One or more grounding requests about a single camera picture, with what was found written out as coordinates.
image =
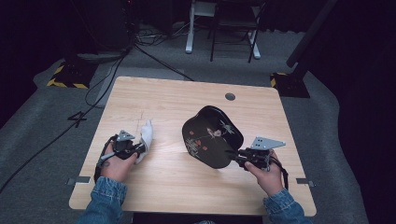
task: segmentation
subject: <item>left hand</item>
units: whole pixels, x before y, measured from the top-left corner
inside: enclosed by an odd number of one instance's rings
[[[112,142],[108,144],[105,154],[111,152],[113,152]],[[122,160],[117,156],[113,156],[103,163],[101,176],[113,179],[118,182],[124,182],[136,159],[137,153],[134,153],[126,160]]]

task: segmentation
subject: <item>wooden table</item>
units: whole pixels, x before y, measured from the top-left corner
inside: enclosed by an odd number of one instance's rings
[[[226,93],[233,93],[229,101]],[[264,215],[265,195],[256,178],[235,161],[212,169],[187,152],[181,128],[205,105],[223,110],[244,135],[242,148],[259,135],[285,141],[276,154],[289,172],[290,193],[309,217],[316,213],[310,189],[297,184],[304,170],[275,89],[138,77],[119,77],[92,139],[81,176],[93,176],[109,136],[125,130],[140,138],[147,119],[153,125],[150,153],[130,172],[125,211]],[[94,186],[76,184],[70,207],[85,209]]]

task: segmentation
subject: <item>hand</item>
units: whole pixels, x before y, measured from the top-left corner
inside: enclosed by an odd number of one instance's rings
[[[272,151],[272,156],[277,159],[274,151]],[[245,162],[245,166],[253,175],[256,176],[257,183],[268,194],[268,196],[272,196],[283,189],[281,172],[276,164],[272,163],[270,165],[270,172],[261,170],[248,161]]]
[[[108,144],[105,154],[111,152],[113,152],[113,143]],[[134,155],[126,160],[122,160],[117,156],[107,159],[103,163],[101,176],[105,176],[118,182],[125,181],[130,168],[134,164],[134,161],[136,161],[136,158],[137,153],[134,153]]]

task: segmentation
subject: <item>chair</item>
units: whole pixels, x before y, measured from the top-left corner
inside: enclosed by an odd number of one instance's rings
[[[213,32],[212,50],[210,53],[210,62],[213,62],[213,54],[216,44],[228,45],[249,45],[250,55],[248,62],[251,61],[254,46],[259,31],[259,19],[264,10],[265,4],[260,4],[257,0],[218,0],[215,8],[215,15],[212,26],[207,38],[210,38]],[[252,7],[259,7],[260,10],[255,15]],[[241,41],[238,42],[219,42],[216,40],[217,30],[229,30],[233,32],[246,32]],[[248,39],[249,32],[252,32],[253,41]]]

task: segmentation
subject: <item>denim jacket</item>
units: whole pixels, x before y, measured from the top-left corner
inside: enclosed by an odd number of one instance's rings
[[[126,191],[127,187],[124,184],[106,177],[99,177],[91,193],[92,200],[77,223],[120,223],[121,205]],[[268,217],[274,223],[312,223],[304,217],[303,208],[294,201],[286,189],[265,198],[263,203]]]

